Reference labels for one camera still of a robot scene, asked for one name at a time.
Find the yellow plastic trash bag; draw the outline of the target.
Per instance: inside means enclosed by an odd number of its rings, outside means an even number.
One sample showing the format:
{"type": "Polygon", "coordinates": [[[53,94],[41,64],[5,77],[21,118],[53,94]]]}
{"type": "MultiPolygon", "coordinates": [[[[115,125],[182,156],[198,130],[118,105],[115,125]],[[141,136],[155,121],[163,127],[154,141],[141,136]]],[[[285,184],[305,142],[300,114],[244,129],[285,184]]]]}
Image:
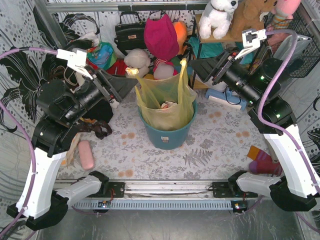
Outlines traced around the yellow plastic trash bag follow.
{"type": "Polygon", "coordinates": [[[145,122],[161,131],[174,131],[186,126],[193,118],[193,102],[196,92],[189,87],[188,62],[180,61],[179,74],[167,79],[146,79],[137,75],[136,68],[126,68],[130,77],[138,80],[140,88],[135,87],[137,105],[145,122]],[[161,109],[165,101],[177,103],[161,109]]]}

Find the teal plastic trash bin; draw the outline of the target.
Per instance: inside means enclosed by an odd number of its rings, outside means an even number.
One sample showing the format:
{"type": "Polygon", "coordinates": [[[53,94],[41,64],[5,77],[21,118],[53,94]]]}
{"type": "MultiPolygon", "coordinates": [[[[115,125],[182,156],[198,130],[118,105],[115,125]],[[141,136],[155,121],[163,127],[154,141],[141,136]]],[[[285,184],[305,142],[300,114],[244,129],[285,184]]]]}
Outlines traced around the teal plastic trash bin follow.
{"type": "Polygon", "coordinates": [[[138,108],[138,114],[141,121],[144,124],[144,128],[146,130],[147,136],[155,148],[158,148],[161,150],[173,150],[180,147],[185,142],[185,140],[187,139],[189,130],[191,128],[191,125],[197,116],[198,104],[196,100],[193,101],[192,106],[193,106],[193,116],[191,121],[186,126],[177,130],[172,130],[172,131],[158,130],[148,125],[144,120],[144,118],[142,117],[141,110],[138,108]]]}

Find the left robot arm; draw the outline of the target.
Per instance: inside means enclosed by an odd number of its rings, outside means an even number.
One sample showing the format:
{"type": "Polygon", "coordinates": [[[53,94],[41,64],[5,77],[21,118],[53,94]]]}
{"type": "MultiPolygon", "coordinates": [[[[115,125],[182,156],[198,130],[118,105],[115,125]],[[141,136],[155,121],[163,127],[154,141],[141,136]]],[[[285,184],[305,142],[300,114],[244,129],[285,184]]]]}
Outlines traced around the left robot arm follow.
{"type": "Polygon", "coordinates": [[[68,209],[86,197],[112,197],[109,178],[93,171],[69,187],[54,190],[57,173],[72,141],[82,129],[79,119],[102,100],[120,103],[137,84],[137,79],[88,69],[84,83],[71,91],[60,79],[45,82],[36,104],[44,115],[31,140],[32,163],[17,203],[7,208],[14,218],[25,218],[33,231],[52,227],[68,209]]]}

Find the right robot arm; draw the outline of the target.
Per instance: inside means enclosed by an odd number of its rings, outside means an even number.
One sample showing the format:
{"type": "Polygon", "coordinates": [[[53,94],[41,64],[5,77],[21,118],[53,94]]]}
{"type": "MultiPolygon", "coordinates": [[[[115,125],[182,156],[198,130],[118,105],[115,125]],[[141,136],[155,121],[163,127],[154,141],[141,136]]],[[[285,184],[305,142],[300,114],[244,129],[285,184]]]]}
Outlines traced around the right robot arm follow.
{"type": "Polygon", "coordinates": [[[229,49],[216,57],[191,60],[189,65],[202,81],[224,82],[252,106],[250,119],[273,149],[284,175],[239,171],[228,179],[230,188],[269,197],[287,212],[311,211],[320,200],[320,178],[303,147],[291,106],[279,96],[268,98],[292,54],[273,65],[277,71],[268,84],[266,74],[248,74],[238,62],[241,56],[229,49]]]}

